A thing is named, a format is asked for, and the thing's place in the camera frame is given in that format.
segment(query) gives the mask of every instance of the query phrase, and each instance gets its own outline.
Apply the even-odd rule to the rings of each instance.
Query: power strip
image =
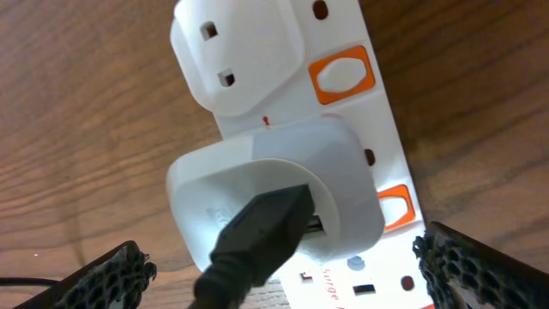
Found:
[[[357,0],[183,0],[171,40],[224,139],[332,116],[359,136],[386,220],[369,251],[281,278],[292,308],[432,300],[412,243],[425,224]]]

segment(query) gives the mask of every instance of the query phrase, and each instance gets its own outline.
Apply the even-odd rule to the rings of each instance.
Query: wooden table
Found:
[[[0,2],[0,276],[61,279],[133,239],[160,271],[142,307],[190,303],[164,180],[220,135],[172,52],[174,4]],[[549,2],[362,5],[425,216],[549,271]],[[245,307],[285,304],[274,282]]]

